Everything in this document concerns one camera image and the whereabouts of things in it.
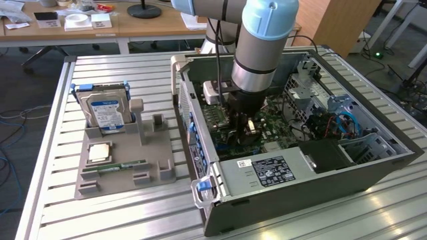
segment green circuit board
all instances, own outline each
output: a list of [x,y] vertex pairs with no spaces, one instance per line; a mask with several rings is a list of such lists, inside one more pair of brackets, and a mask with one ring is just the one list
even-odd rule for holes
[[271,98],[267,98],[267,105],[253,118],[253,125],[261,129],[261,135],[251,145],[245,146],[228,142],[233,129],[227,109],[219,105],[207,105],[204,101],[200,103],[216,153],[221,161],[279,151],[292,147],[298,142],[290,125],[283,120],[279,104]]

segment gray 3d-printed holder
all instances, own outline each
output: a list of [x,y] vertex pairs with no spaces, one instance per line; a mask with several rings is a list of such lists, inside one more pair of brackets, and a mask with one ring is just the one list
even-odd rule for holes
[[[148,188],[176,181],[172,144],[168,125],[161,114],[151,120],[141,119],[141,99],[129,102],[135,122],[124,124],[125,131],[103,135],[99,127],[84,129],[75,199],[87,199],[135,189]],[[91,146],[108,144],[105,160],[88,163]],[[103,172],[109,166],[132,167],[120,171]]]

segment blue hard drive label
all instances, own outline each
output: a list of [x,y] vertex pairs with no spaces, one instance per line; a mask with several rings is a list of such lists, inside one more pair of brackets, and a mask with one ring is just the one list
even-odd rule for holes
[[97,125],[103,130],[116,130],[124,127],[125,122],[121,113],[117,111],[119,101],[95,101],[91,102],[91,107]]
[[294,173],[283,156],[252,161],[252,167],[263,187],[295,180]]

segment slotted aluminum tabletop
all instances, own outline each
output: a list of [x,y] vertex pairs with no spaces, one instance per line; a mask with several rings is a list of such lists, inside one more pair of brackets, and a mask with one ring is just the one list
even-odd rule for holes
[[[171,56],[185,52],[77,57],[65,63],[32,176],[16,239],[205,239],[193,205],[188,168],[171,95]],[[338,57],[324,59],[415,143],[427,150],[426,128]],[[84,115],[69,85],[127,80],[144,113],[164,113],[177,181],[91,199],[75,200]],[[322,81],[336,94],[340,86]],[[366,192],[211,237],[219,239],[395,239],[427,236],[427,154],[391,173]]]

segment black desk lamp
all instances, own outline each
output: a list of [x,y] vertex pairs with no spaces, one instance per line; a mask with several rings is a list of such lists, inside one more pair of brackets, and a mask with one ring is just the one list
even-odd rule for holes
[[139,19],[153,19],[160,16],[161,9],[153,5],[145,5],[145,0],[140,0],[140,4],[127,8],[127,13]]

